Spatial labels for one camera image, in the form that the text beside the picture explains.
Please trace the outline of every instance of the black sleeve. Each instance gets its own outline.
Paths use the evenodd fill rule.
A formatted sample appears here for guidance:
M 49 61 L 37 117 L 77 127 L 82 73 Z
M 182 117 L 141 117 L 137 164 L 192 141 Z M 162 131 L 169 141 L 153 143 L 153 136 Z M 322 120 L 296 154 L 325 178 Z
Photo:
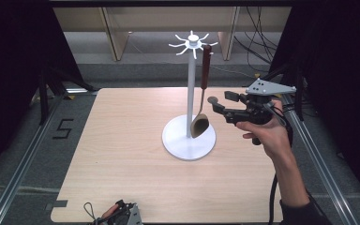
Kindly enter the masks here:
M 282 201 L 279 202 L 282 208 L 283 221 L 281 225 L 331 225 L 329 219 L 320 213 L 313 201 L 303 207 L 293 208 Z

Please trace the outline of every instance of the forearm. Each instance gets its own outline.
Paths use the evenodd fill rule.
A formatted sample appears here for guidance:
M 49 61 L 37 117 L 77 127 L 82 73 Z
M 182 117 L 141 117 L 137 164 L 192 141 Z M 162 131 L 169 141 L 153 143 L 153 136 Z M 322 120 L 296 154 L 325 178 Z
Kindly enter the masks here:
M 272 157 L 281 200 L 290 207 L 304 206 L 309 203 L 309 198 L 296 159 L 290 148 L 281 153 L 280 156 Z

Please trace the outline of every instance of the light wood table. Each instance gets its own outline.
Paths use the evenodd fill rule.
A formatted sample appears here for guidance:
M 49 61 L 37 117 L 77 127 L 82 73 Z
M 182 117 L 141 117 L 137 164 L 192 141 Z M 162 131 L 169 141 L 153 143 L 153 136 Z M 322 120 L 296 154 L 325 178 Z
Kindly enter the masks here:
M 173 157 L 162 131 L 187 113 L 187 89 L 115 88 L 98 92 L 57 201 L 54 222 L 90 222 L 83 205 L 100 217 L 116 201 L 137 203 L 143 223 L 267 222 L 274 167 L 262 146 L 244 140 L 239 130 L 212 111 L 207 97 L 227 108 L 245 109 L 208 87 L 202 112 L 217 134 L 214 149 L 195 161 Z M 201 101 L 195 89 L 194 112 Z M 282 214 L 277 190 L 275 221 Z

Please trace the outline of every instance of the brown wooden handle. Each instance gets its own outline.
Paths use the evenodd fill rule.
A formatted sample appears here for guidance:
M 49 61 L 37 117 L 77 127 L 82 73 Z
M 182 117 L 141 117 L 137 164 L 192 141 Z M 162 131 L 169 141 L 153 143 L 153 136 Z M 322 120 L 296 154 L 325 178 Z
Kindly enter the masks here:
M 205 45 L 203 46 L 203 58 L 202 58 L 202 77 L 201 77 L 201 89 L 204 90 L 207 87 L 207 78 L 209 76 L 209 67 L 210 67 L 210 52 L 212 51 L 212 46 Z

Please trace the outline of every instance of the ladle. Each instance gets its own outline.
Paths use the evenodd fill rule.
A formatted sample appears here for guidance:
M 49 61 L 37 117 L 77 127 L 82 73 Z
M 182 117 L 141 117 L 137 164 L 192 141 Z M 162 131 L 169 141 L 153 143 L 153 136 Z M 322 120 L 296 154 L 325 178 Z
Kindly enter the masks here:
M 212 46 L 205 45 L 203 47 L 203 58 L 202 58 L 202 76 L 201 76 L 201 89 L 202 89 L 202 96 L 201 96 L 201 106 L 200 111 L 198 112 L 197 116 L 195 116 L 194 120 L 191 123 L 191 137 L 197 138 L 201 134 L 203 134 L 207 128 L 209 128 L 209 120 L 207 116 L 201 111 L 203 110 L 203 98 L 204 98 L 204 91 L 207 87 L 207 78 L 209 75 L 209 67 L 210 67 L 210 56 L 211 56 Z

